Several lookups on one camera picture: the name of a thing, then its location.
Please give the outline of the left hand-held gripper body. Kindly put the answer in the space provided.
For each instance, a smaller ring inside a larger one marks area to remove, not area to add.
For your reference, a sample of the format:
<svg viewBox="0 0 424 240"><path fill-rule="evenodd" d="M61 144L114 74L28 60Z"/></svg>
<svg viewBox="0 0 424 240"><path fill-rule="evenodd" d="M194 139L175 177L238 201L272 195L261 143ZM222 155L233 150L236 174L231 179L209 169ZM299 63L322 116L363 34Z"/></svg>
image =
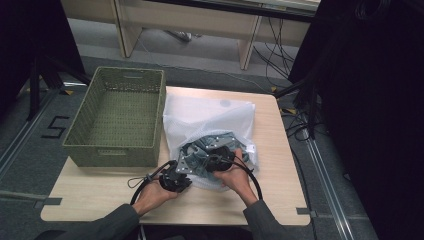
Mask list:
<svg viewBox="0 0 424 240"><path fill-rule="evenodd" d="M161 167L159 183L167 191L181 193L192 184L189 175L193 173L194 170L189 167L185 156L180 154L177 159L169 160Z"/></svg>

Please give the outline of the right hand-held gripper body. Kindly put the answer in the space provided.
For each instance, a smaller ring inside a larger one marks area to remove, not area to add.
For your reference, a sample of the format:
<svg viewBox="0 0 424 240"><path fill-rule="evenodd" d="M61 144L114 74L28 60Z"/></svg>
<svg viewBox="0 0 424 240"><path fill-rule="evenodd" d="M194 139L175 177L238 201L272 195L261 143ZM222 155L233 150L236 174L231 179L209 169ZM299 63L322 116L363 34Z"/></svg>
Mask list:
<svg viewBox="0 0 424 240"><path fill-rule="evenodd" d="M207 172L227 171L233 163L235 154L229 146L233 144L233 137L215 137L213 141L206 146L206 165Z"/></svg>

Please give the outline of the light blue denim garment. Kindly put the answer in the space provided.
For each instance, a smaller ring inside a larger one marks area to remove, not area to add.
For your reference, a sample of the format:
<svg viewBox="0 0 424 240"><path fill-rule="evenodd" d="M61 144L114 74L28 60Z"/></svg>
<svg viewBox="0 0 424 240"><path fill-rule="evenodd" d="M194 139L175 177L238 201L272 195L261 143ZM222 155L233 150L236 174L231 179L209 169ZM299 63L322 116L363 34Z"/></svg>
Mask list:
<svg viewBox="0 0 424 240"><path fill-rule="evenodd" d="M212 173L207 172L205 169L206 165L206 146L210 144L215 137L233 137L235 139L234 143L229 146L230 150L235 154L236 149L242 150L241 161L245 164L256 165L256 147L254 144L249 142L243 143L241 140L237 139L232 132L220 134L220 135L207 135L201 137L191 143L197 145L197 152L190 155L183 155L179 150L179 155L182 154L185 156L185 160L188 163L189 167L194 170L192 175L196 175L202 178L212 177Z"/></svg>

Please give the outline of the white mesh laundry bag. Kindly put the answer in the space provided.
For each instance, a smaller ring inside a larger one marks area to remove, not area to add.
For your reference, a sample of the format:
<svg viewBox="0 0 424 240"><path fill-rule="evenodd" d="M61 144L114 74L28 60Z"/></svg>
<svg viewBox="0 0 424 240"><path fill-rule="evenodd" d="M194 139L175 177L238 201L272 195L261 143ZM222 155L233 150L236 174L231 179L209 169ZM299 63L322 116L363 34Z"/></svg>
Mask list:
<svg viewBox="0 0 424 240"><path fill-rule="evenodd" d="M170 158L177 159L179 150L207 135L220 135L232 132L243 143L253 142L253 128L256 106L247 101L232 99L209 99L178 96L166 97L163 113L164 130ZM257 164L246 164L254 173L259 172ZM222 181L213 176L202 178L189 175L193 185L206 190L222 192L226 188Z"/></svg>

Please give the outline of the green woven basket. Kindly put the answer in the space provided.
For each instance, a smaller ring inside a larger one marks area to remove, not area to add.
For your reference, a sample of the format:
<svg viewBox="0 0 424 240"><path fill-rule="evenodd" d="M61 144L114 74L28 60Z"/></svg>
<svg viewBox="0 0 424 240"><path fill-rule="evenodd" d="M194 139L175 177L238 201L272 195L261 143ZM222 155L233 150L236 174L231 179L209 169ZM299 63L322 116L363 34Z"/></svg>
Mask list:
<svg viewBox="0 0 424 240"><path fill-rule="evenodd" d="M162 70L99 67L63 147L79 167L155 167L165 99Z"/></svg>

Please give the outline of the person's left hand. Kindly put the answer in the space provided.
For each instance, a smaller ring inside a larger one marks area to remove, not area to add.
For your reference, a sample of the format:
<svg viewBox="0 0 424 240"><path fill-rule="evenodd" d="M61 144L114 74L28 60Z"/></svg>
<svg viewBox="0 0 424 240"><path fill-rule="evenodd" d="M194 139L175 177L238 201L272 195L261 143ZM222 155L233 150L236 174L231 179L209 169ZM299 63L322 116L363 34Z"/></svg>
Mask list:
<svg viewBox="0 0 424 240"><path fill-rule="evenodd" d="M138 195L136 202L132 205L136 213L142 217L169 200L176 199L178 194L165 190L158 180L148 183Z"/></svg>

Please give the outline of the person's right hand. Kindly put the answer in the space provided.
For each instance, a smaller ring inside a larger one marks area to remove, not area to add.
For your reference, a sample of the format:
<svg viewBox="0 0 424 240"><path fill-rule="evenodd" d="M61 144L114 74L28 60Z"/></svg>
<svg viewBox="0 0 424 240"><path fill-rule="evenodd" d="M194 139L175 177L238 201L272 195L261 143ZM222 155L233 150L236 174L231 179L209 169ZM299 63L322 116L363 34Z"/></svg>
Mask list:
<svg viewBox="0 0 424 240"><path fill-rule="evenodd" d="M215 171L213 175L222 181L223 186L232 189L249 207L258 201L254 194L250 183L248 174L241 168L242 165L242 150L235 150L235 164L232 165L227 171Z"/></svg>

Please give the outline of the person's dark lap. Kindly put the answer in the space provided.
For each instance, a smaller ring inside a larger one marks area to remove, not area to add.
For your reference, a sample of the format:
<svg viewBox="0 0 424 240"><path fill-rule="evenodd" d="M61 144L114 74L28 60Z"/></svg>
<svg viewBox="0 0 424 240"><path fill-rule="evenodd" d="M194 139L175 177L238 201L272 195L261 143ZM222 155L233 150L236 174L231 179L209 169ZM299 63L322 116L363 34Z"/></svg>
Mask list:
<svg viewBox="0 0 424 240"><path fill-rule="evenodd" d="M239 227L143 225L130 240L253 240L253 235Z"/></svg>

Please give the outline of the grey tape strip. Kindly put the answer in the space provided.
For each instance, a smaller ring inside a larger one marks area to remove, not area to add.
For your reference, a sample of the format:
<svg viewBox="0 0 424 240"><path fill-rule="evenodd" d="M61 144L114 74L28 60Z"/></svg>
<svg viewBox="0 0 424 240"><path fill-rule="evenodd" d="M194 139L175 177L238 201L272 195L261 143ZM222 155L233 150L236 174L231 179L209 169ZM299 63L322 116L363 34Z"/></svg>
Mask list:
<svg viewBox="0 0 424 240"><path fill-rule="evenodd" d="M296 212L297 212L297 214L298 215L308 215L308 216L310 216L311 218L316 218L316 217L318 217L318 214L317 214L317 212L316 211L314 211L314 210L311 210L311 209L309 209L309 208L296 208Z"/></svg>
<svg viewBox="0 0 424 240"><path fill-rule="evenodd" d="M36 200L33 207L35 209L42 209L44 206L56 206L60 205L62 202L61 198L45 198Z"/></svg>

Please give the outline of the black metal stand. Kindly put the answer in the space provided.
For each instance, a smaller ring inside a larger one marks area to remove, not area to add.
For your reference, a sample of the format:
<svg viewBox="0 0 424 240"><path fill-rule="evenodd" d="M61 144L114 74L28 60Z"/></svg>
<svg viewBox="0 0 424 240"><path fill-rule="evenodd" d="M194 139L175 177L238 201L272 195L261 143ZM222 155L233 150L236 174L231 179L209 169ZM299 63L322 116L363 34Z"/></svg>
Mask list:
<svg viewBox="0 0 424 240"><path fill-rule="evenodd" d="M318 93L316 87L316 78L308 76L283 90L278 90L273 94L276 99L279 99L282 96L294 92L295 90L298 91L293 103L296 108L307 109L308 115L306 130L309 138L312 140L315 139L315 118L318 110L316 103Z"/></svg>
<svg viewBox="0 0 424 240"><path fill-rule="evenodd" d="M60 72L67 73L83 84L89 85L91 83L91 79L86 75L84 68L78 70L57 58L47 54L38 54L31 63L28 121L31 121L40 109L40 80L43 80L49 89L60 89L64 86L59 76Z"/></svg>

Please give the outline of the grey thing under desk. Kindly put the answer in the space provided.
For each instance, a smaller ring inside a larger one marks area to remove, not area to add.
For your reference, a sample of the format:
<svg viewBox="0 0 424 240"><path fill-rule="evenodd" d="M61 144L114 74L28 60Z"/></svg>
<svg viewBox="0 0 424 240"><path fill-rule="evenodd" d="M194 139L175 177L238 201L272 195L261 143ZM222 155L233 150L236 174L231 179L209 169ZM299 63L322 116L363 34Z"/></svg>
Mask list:
<svg viewBox="0 0 424 240"><path fill-rule="evenodd" d="M200 38L201 34L192 34L189 32L182 32L182 31L169 31L166 30L166 33L171 35L172 37L176 38L177 40L188 43L192 41L194 38Z"/></svg>

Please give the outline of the light wooden desk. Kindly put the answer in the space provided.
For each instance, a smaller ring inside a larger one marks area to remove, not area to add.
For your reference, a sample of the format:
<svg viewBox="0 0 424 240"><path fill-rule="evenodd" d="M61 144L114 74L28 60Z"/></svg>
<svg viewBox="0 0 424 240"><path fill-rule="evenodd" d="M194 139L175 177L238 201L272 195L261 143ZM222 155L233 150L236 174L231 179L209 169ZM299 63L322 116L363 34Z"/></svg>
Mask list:
<svg viewBox="0 0 424 240"><path fill-rule="evenodd" d="M61 0L66 16L116 26L121 56L131 56L145 28L232 38L238 41L240 68L248 68L255 42L299 47L309 25L295 20L207 10L148 0Z"/></svg>

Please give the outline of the black curtain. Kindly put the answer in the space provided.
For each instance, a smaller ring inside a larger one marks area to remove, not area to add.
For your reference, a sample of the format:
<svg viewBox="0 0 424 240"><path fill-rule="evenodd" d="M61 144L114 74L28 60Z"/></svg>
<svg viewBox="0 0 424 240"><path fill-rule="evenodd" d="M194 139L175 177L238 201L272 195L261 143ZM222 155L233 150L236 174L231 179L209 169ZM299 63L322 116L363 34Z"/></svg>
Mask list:
<svg viewBox="0 0 424 240"><path fill-rule="evenodd" d="M308 76L379 240L424 240L424 0L321 0Z"/></svg>
<svg viewBox="0 0 424 240"><path fill-rule="evenodd" d="M38 54L84 68L61 0L0 0L0 117L30 78Z"/></svg>

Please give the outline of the metal floor rail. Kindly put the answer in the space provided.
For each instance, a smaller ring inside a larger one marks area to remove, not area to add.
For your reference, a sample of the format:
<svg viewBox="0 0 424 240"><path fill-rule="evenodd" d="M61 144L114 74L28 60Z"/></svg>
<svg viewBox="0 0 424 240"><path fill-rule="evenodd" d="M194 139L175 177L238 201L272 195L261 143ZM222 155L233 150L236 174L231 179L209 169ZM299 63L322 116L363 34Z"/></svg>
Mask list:
<svg viewBox="0 0 424 240"><path fill-rule="evenodd" d="M314 139L308 139L307 147L322 185L335 225L338 229L340 239L355 240L351 225L336 194L316 141Z"/></svg>
<svg viewBox="0 0 424 240"><path fill-rule="evenodd" d="M50 90L47 92L45 97L40 103L40 108L37 113L33 115L30 120L26 120L24 125L20 128L19 132L8 145L6 150L0 155L0 181L5 176L16 157L19 155L24 145L39 125L42 117L45 115L46 109L49 107L51 102L58 95L57 90Z"/></svg>

